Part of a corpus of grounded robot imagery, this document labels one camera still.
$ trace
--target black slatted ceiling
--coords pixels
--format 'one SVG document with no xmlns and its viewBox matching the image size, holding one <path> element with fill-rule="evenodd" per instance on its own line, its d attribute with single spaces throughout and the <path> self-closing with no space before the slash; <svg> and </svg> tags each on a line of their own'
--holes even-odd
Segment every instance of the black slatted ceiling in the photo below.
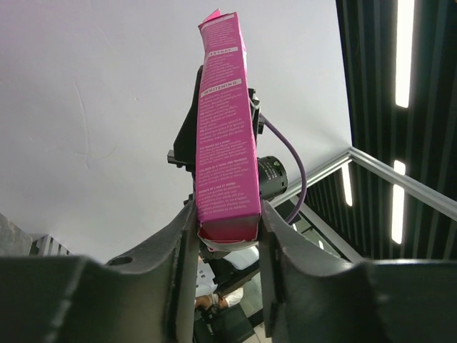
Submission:
<svg viewBox="0 0 457 343">
<path fill-rule="evenodd" d="M 409 108 L 395 104 L 393 0 L 337 0 L 353 145 L 457 199 L 457 3 L 416 0 Z M 457 224 L 406 195 L 403 241 L 391 240 L 392 185 L 350 164 L 353 206 L 341 172 L 308 190 L 315 210 L 362 255 L 457 259 Z"/>
</svg>

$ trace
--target person's hand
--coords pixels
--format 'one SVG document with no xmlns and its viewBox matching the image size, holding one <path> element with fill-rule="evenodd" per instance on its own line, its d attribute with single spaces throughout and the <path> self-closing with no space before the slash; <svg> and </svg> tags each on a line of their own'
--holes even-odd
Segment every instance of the person's hand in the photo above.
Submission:
<svg viewBox="0 0 457 343">
<path fill-rule="evenodd" d="M 195 298 L 195 308 L 203 307 L 208 309 L 213 304 L 213 300 L 209 295 L 203 295 L 202 297 Z"/>
</svg>

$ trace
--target person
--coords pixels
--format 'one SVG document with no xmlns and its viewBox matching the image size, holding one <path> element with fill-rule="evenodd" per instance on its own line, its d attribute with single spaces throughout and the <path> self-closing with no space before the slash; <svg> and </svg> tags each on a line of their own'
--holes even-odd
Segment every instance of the person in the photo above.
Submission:
<svg viewBox="0 0 457 343">
<path fill-rule="evenodd" d="M 235 306 L 243 299 L 243 287 L 228 293 L 225 297 L 218 294 L 203 295 L 195 298 L 195 308 L 203 307 L 205 310 L 215 305 L 219 309 L 227 309 Z"/>
</svg>

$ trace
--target ceiling light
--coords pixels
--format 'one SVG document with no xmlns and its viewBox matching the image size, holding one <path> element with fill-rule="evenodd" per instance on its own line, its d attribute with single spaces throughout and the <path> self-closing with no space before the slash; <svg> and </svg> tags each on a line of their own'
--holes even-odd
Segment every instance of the ceiling light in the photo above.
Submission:
<svg viewBox="0 0 457 343">
<path fill-rule="evenodd" d="M 347 205 L 352 206 L 352 191 L 351 178 L 349 176 L 349 163 L 343 164 L 343 166 L 341 167 L 341 173 L 343 175 L 344 197 L 346 198 Z"/>
<path fill-rule="evenodd" d="M 397 1 L 395 103 L 408 108 L 413 48 L 414 0 Z"/>
<path fill-rule="evenodd" d="M 406 173 L 406 165 L 400 161 L 393 163 L 393 170 L 404 175 Z M 392 198 L 392 240 L 395 243 L 401 244 L 403 238 L 403 208 L 405 204 L 405 190 L 397 184 L 393 185 Z"/>
</svg>

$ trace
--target toothpaste box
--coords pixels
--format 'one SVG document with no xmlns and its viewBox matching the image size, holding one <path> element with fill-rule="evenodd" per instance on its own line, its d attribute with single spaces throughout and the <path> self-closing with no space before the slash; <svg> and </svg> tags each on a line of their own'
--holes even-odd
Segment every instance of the toothpaste box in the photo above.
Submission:
<svg viewBox="0 0 457 343">
<path fill-rule="evenodd" d="M 205 49 L 197 119 L 199 236 L 210 248 L 244 249 L 257 238 L 261 213 L 246 49 L 237 13 L 216 11 L 199 29 Z"/>
</svg>

